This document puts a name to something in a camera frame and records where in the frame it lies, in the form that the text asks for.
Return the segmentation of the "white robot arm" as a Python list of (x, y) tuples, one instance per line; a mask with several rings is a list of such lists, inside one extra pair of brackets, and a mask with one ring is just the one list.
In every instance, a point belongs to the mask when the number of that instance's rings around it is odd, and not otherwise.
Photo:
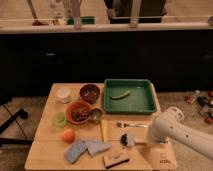
[(213, 160), (213, 135), (200, 132), (182, 124), (183, 112), (169, 107), (154, 118), (148, 128), (147, 138), (153, 143), (165, 143), (174, 139)]

